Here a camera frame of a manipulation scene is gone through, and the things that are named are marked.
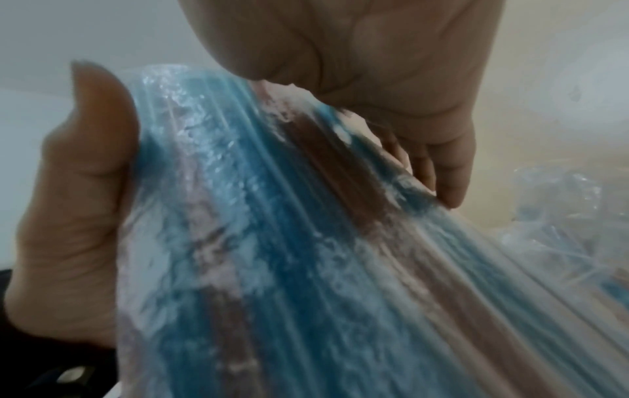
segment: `dark clothing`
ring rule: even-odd
[[[2,298],[10,276],[0,271]],[[114,350],[30,336],[9,323],[4,305],[0,353],[0,397],[102,398],[117,382]]]

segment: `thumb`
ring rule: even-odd
[[[44,140],[20,252],[72,255],[115,231],[139,123],[124,85],[101,66],[72,64],[75,109]]]

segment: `wrinkled plastic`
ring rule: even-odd
[[[629,396],[616,337],[334,110],[185,67],[129,87],[125,397]]]
[[[629,347],[629,170],[555,162],[516,173],[501,243],[559,283]]]

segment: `striped fabric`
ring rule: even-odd
[[[620,337],[332,109],[181,66],[129,87],[123,397],[629,397]]]

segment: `hand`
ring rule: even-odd
[[[363,116],[450,207],[475,152],[471,112],[503,0],[180,0],[235,74]]]
[[[35,336],[115,345],[117,228],[138,120],[105,69],[74,64],[75,109],[45,139],[5,307]]]

